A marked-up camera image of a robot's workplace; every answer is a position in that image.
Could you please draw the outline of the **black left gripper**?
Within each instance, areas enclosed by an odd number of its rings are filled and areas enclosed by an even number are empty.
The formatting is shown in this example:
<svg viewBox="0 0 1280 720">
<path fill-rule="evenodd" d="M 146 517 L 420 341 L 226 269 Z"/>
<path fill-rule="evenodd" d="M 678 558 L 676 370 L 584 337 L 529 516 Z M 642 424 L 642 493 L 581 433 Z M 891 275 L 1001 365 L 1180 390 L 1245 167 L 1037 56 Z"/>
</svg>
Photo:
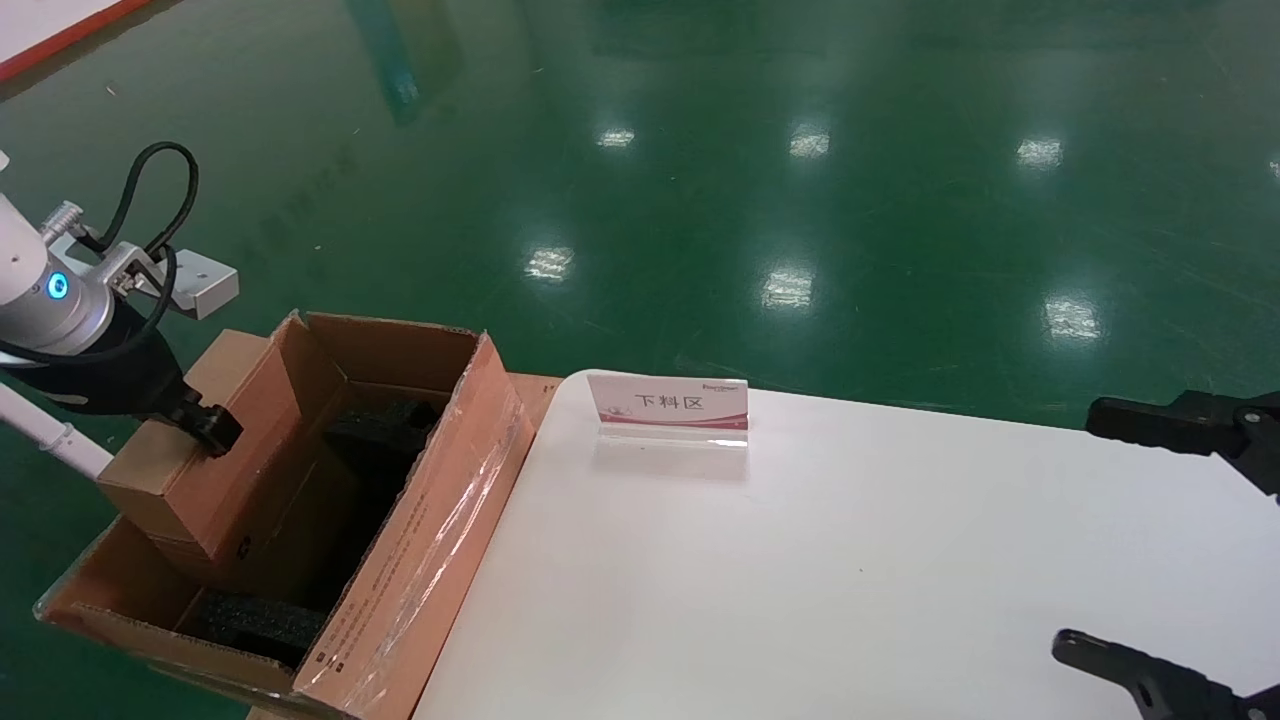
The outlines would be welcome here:
<svg viewBox="0 0 1280 720">
<path fill-rule="evenodd" d="M 186 383 L 180 364 L 157 331 L 106 361 L 3 365 L 3 372 L 73 413 L 175 423 L 211 457 L 229 454 L 243 433 L 228 409 L 200 402 L 202 395 Z"/>
</svg>

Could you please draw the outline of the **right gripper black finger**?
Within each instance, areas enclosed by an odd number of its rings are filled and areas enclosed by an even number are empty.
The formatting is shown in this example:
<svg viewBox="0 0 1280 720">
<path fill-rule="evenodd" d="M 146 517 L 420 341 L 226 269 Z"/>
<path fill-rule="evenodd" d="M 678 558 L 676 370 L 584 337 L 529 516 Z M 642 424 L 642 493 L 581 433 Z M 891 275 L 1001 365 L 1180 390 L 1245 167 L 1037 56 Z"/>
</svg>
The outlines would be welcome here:
<svg viewBox="0 0 1280 720">
<path fill-rule="evenodd" d="M 1185 391 L 1167 405 L 1094 400 L 1085 430 L 1184 455 L 1219 455 L 1263 495 L 1279 495 L 1279 393 L 1251 398 Z"/>
<path fill-rule="evenodd" d="M 1056 661 L 1121 687 L 1143 719 L 1277 719 L 1279 687 L 1249 696 L 1194 669 L 1079 630 L 1060 630 Z"/>
</svg>

